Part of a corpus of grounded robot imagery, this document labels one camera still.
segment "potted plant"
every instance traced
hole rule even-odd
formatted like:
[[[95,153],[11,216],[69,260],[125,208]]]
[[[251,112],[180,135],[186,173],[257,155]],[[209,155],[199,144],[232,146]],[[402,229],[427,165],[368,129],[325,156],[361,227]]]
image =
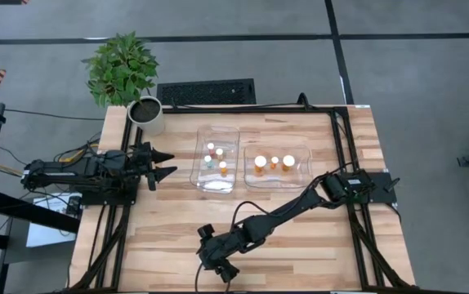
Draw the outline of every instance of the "potted plant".
[[[144,133],[155,136],[164,129],[162,104],[150,94],[159,65],[144,42],[130,34],[117,34],[95,51],[87,63],[87,86],[99,106],[127,107],[127,116]]]

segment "black floor stripe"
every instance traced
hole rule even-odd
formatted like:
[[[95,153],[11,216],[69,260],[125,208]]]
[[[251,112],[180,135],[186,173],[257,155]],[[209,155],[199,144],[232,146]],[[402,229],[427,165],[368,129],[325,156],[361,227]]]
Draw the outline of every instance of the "black floor stripe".
[[[249,34],[226,36],[138,37],[149,42],[309,41],[330,40],[328,34]],[[100,44],[111,38],[0,39],[0,45]]]
[[[469,33],[344,33],[341,40],[420,40],[469,38]]]
[[[334,54],[336,55],[338,72],[340,73],[340,81],[342,83],[344,100],[346,104],[353,105],[355,100],[352,96],[351,82],[349,81],[349,74],[347,73],[346,59],[343,56],[342,42],[340,42],[336,16],[334,15],[333,2],[331,0],[325,0],[325,8],[327,9],[329,26],[331,27]]]

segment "green leaves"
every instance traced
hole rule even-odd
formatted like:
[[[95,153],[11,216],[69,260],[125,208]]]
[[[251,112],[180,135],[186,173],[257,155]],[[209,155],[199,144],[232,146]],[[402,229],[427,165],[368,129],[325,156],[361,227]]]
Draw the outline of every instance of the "green leaves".
[[[89,68],[87,87],[99,106],[127,106],[139,100],[144,89],[154,87],[148,78],[158,77],[159,63],[135,32],[117,34],[82,62]]]

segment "concrete floor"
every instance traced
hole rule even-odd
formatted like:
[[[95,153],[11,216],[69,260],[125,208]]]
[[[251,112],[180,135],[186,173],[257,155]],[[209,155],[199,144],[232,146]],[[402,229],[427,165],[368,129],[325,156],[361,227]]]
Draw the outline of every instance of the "concrete floor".
[[[469,2],[334,1],[340,33],[469,32]],[[0,38],[107,37],[234,33],[328,33],[319,0],[40,0],[0,6]],[[418,285],[469,292],[469,39],[342,42],[356,104],[373,107],[393,176],[405,240]],[[254,78],[260,104],[343,103],[331,41],[193,42],[150,45],[159,82]],[[79,61],[97,45],[0,45],[7,70],[0,102],[7,108],[103,117]],[[7,114],[0,145],[25,161],[80,145],[101,122]],[[20,167],[0,154],[0,163]],[[0,190],[21,195],[18,180],[0,174]],[[10,267],[6,292],[62,288],[70,252]]]

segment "white bottle cap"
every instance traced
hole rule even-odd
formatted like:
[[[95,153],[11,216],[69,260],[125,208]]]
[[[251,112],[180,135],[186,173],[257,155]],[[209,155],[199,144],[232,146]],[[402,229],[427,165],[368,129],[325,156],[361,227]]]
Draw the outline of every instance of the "white bottle cap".
[[[294,165],[294,157],[291,155],[285,155],[284,164],[286,167],[292,167]]]
[[[257,167],[264,167],[267,164],[267,159],[261,155],[254,158],[254,164]]]

